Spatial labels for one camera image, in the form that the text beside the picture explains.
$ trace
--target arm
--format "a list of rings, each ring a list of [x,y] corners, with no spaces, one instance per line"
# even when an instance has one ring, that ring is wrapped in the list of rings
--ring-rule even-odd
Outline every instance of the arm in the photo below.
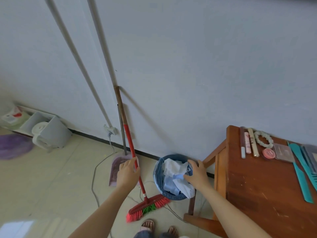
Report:
[[[135,160],[136,157],[120,164],[116,189],[69,238],[108,237],[119,208],[130,191],[136,186],[140,177],[140,168],[137,168],[134,172]]]
[[[184,175],[184,179],[191,183],[208,200],[213,211],[217,214],[224,231],[229,238],[270,238],[261,227],[242,213],[229,201],[224,199],[209,183],[203,162],[198,161],[199,167],[193,160],[188,160],[193,167],[193,175]]]

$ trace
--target jeans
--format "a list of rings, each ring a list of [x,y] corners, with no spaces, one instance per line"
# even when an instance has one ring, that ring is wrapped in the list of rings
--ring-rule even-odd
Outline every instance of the jeans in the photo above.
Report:
[[[143,230],[135,234],[134,238],[154,238],[154,234],[148,230]],[[167,232],[163,232],[158,238],[174,238],[174,236]]]

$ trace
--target bracelet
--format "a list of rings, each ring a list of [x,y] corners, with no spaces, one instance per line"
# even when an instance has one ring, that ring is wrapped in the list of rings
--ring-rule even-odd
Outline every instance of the bracelet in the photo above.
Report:
[[[262,137],[266,138],[266,140],[268,141],[268,144],[263,143],[259,139],[259,136],[262,136]],[[265,148],[273,148],[273,139],[267,133],[265,133],[263,131],[256,131],[256,132],[254,132],[254,138],[256,139],[256,142],[259,145],[261,145],[261,146],[263,146]]]

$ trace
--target broom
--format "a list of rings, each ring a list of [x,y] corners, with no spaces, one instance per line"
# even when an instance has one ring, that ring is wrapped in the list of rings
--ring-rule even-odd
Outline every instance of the broom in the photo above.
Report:
[[[132,143],[132,138],[131,138],[129,126],[128,126],[128,123],[126,120],[126,116],[124,113],[119,86],[116,86],[114,88],[114,91],[115,91],[116,96],[117,96],[117,102],[118,102],[119,110],[121,113],[121,118],[123,120],[123,127],[125,129],[126,137],[128,139],[128,142],[129,142],[131,154],[132,154],[132,157],[134,158],[135,157],[134,146]],[[135,166],[135,168],[138,167],[137,161],[135,161],[134,166]],[[142,201],[140,204],[137,204],[135,207],[133,207],[132,209],[129,210],[128,214],[126,215],[127,223],[139,220],[146,213],[153,211],[153,210],[156,210],[156,209],[159,209],[170,202],[170,200],[168,198],[164,197],[163,195],[156,195],[156,196],[153,196],[151,198],[148,198],[146,196],[146,192],[145,192],[143,182],[141,180],[141,176],[139,177],[139,183],[140,183],[140,187],[141,187],[141,190],[143,193],[144,201]]]

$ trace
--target baseboard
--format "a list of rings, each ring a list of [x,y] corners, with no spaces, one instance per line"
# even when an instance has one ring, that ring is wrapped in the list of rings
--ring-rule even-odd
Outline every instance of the baseboard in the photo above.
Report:
[[[72,131],[73,134],[77,134],[77,135],[80,135],[80,136],[83,136],[83,137],[86,137],[86,138],[89,138],[89,139],[92,139],[92,140],[96,140],[96,141],[99,141],[99,142],[101,142],[101,143],[105,143],[105,144],[109,144],[109,145],[110,145],[110,142],[109,142],[108,140],[101,139],[101,138],[95,137],[95,136],[93,136],[93,135],[88,135],[88,134],[79,132],[79,131],[77,131],[77,130],[73,130],[73,129],[69,129],[69,130]],[[114,143],[114,142],[111,142],[111,144],[112,144],[114,147],[123,149],[123,145],[121,145],[121,144],[117,144],[117,143]],[[148,157],[148,158],[153,159],[153,160],[159,160],[159,158],[160,158],[160,157],[158,157],[158,156],[151,155],[151,154],[145,153],[145,152],[140,151],[140,150],[137,150],[137,149],[135,149],[135,153],[136,153],[137,155],[142,155],[142,156]],[[215,175],[212,174],[212,173],[207,172],[207,175],[208,175],[208,177],[210,177],[210,178],[212,178],[212,179],[215,178]]]

